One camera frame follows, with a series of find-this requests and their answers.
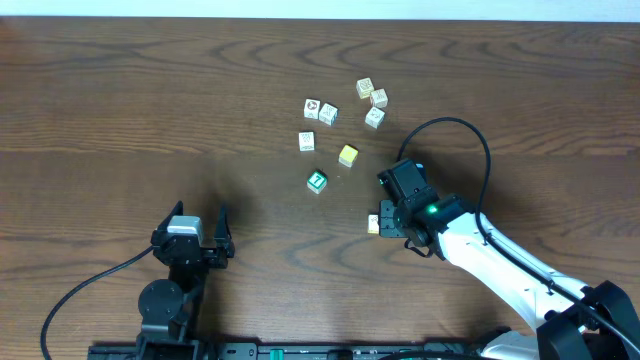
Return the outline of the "yellow top wooden block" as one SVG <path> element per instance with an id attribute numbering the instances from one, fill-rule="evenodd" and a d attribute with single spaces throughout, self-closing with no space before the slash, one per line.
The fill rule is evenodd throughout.
<path id="1" fill-rule="evenodd" d="M 351 145 L 345 145 L 341 150 L 338 162 L 346 167 L 351 168 L 357 159 L 359 151 Z"/>

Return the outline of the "hammer picture yellow block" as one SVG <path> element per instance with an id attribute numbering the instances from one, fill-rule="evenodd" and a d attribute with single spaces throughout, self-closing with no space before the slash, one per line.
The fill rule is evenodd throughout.
<path id="1" fill-rule="evenodd" d="M 367 233 L 378 234 L 379 233 L 379 216 L 377 214 L 369 214 L 367 218 Z"/>

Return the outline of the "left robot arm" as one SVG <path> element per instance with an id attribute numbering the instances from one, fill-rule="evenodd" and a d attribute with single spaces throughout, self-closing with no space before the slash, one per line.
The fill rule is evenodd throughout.
<path id="1" fill-rule="evenodd" d="M 149 283 L 138 299 L 142 316 L 136 359 L 207 359 L 215 347 L 196 338 L 200 305 L 210 271 L 225 269 L 235 246 L 222 207 L 213 241 L 204 245 L 201 219 L 184 214 L 177 202 L 151 235 L 153 256 L 169 268 L 168 277 Z"/>

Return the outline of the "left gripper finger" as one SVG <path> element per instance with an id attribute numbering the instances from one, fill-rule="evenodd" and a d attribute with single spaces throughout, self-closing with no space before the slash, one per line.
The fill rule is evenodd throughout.
<path id="1" fill-rule="evenodd" d="M 229 246 L 231 244 L 231 233 L 228 226 L 227 210 L 225 206 L 220 208 L 218 220 L 214 231 L 214 241 L 217 246 Z"/>
<path id="2" fill-rule="evenodd" d="M 158 231 L 166 231 L 171 220 L 174 216 L 182 216 L 183 215 L 183 202 L 178 201 L 173 209 L 169 212 L 169 214 L 165 217 L 165 219 L 157 226 Z"/>

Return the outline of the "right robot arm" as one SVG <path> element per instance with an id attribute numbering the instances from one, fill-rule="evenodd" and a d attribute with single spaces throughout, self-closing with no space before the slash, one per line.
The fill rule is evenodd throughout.
<path id="1" fill-rule="evenodd" d="M 436 256 L 481 281 L 534 331 L 507 331 L 480 350 L 489 359 L 636 359 L 639 317 L 628 295 L 596 287 L 535 258 L 496 230 L 468 202 L 431 189 L 398 193 L 379 206 L 379 233 L 402 238 L 423 257 Z"/>

